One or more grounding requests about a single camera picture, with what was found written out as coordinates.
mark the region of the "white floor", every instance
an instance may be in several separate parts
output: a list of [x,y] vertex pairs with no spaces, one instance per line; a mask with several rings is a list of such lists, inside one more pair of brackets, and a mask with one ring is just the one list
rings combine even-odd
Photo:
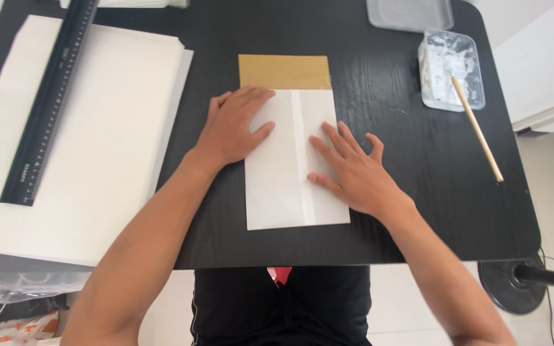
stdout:
[[[554,134],[518,138],[521,159],[535,202],[546,255],[554,257]],[[476,263],[466,266],[477,278]],[[548,261],[554,270],[554,262]],[[371,270],[373,308],[368,316],[368,338],[374,345],[450,345],[406,265],[376,265]],[[185,345],[191,342],[193,272],[173,271],[158,300],[153,303],[140,332],[140,346]],[[551,288],[554,333],[554,288]],[[549,346],[548,301],[533,313],[514,316],[501,311],[519,345]]]

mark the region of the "person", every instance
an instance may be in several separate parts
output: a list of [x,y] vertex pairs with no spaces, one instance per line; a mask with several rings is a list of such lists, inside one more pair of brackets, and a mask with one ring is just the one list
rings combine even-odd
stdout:
[[[275,127],[249,133],[274,91],[247,86],[214,97],[206,125],[166,183],[129,222],[73,306],[61,345],[137,345],[140,324],[172,271],[189,224],[217,173],[243,160]],[[379,220],[403,254],[431,311],[454,345],[515,345],[481,286],[436,236],[413,200],[382,167],[382,142],[366,154],[348,127],[322,129],[312,146],[338,181],[308,179]],[[195,271],[193,345],[369,345],[369,266],[295,267],[279,287],[266,268]]]

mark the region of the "white paper sheet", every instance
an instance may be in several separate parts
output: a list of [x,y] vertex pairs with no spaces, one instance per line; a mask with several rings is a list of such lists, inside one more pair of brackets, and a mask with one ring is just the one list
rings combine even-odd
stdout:
[[[0,74],[0,195],[60,24],[29,16]],[[93,25],[83,50],[34,205],[0,203],[0,253],[95,265],[155,190],[183,46]]]
[[332,90],[276,90],[252,118],[250,131],[275,122],[270,136],[245,159],[247,229],[349,224],[350,210],[306,179],[335,172],[309,142],[329,143],[320,125],[337,125]]

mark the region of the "plastic container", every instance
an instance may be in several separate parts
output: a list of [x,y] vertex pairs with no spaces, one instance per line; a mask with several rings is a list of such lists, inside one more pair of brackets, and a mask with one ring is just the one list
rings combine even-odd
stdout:
[[486,105],[478,51],[473,39],[449,31],[425,30],[418,47],[422,101],[431,108],[465,111],[450,76],[455,75],[473,110]]
[[421,33],[454,26],[450,0],[367,0],[374,27]]

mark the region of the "wooden table surface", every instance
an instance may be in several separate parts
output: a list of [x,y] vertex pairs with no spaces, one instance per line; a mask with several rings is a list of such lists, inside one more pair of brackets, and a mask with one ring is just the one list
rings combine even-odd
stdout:
[[[195,51],[158,186],[194,146],[209,98],[237,89],[238,54],[327,55],[337,119],[367,152],[364,134],[378,135],[387,171],[462,260],[531,257],[540,231],[484,23],[464,1],[452,0],[452,10],[452,31],[478,47],[486,107],[475,113],[504,183],[495,181],[465,113],[422,103],[422,34],[371,26],[365,0],[191,0],[187,9],[99,9],[95,23],[177,36]],[[63,18],[65,10],[53,0],[5,0],[0,69],[28,14]],[[175,268],[403,261],[382,224],[352,210],[348,225],[247,231],[243,165],[215,179]]]

